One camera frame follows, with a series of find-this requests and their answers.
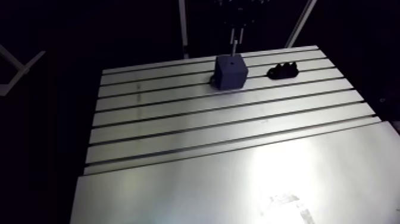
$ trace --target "black object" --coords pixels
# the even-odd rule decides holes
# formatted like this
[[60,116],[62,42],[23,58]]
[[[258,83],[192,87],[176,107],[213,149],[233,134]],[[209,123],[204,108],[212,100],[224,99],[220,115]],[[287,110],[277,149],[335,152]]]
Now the black object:
[[296,62],[292,64],[284,63],[283,66],[278,64],[275,68],[270,69],[266,76],[270,79],[288,79],[294,78],[299,74]]
[[210,84],[218,90],[240,89],[246,82],[248,72],[240,54],[221,55],[215,60]]

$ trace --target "vertical rod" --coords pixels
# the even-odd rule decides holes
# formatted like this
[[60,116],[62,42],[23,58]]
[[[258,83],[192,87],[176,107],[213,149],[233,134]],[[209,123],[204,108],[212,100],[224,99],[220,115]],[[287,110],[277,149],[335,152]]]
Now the vertical rod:
[[233,47],[232,47],[232,57],[235,56],[236,53],[236,45],[238,44],[238,40],[233,41]]
[[180,31],[182,35],[182,49],[184,50],[184,58],[189,58],[185,49],[188,46],[188,31],[186,26],[186,6],[185,0],[179,0],[179,17],[180,17]]
[[230,32],[230,44],[233,44],[234,38],[235,38],[235,28],[232,28]]
[[244,33],[244,31],[245,31],[245,28],[242,27],[241,30],[240,30],[239,44],[242,44],[242,42],[243,42],[243,33]]

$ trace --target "metal frame bar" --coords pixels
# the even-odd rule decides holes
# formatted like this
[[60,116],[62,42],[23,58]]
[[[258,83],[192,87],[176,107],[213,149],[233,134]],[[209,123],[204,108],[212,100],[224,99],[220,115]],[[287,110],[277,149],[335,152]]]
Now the metal frame bar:
[[317,0],[308,0],[307,4],[304,7],[303,12],[300,15],[299,20],[296,23],[295,28],[293,29],[292,33],[289,36],[289,39],[286,42],[285,48],[291,48],[296,42],[297,37],[299,36],[301,30],[304,27],[305,22],[307,21],[308,17],[310,16],[311,12]]
[[186,5],[185,0],[179,0],[179,17],[180,17],[180,31],[182,34],[182,49],[183,58],[189,58],[189,54],[185,51],[188,47],[188,30],[186,26]]
[[0,96],[6,96],[7,93],[14,87],[14,85],[22,78],[22,76],[29,72],[29,69],[43,56],[43,54],[45,54],[45,51],[39,52],[26,65],[23,65],[9,51],[7,51],[7,49],[0,45],[0,55],[18,70],[17,74],[8,84],[0,84]]

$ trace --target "aluminum t-slot table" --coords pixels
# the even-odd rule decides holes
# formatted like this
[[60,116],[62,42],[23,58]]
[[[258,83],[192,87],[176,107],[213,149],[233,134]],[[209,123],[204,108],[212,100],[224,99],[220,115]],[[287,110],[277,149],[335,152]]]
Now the aluminum t-slot table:
[[399,223],[400,137],[332,62],[242,56],[234,91],[215,57],[104,70],[71,223]]

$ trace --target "dark blue cube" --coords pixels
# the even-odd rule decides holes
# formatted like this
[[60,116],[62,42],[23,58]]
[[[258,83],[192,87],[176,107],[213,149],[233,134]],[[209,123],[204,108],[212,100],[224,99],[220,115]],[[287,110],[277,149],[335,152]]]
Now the dark blue cube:
[[240,54],[218,56],[215,60],[213,85],[219,90],[240,89],[246,82],[248,72]]

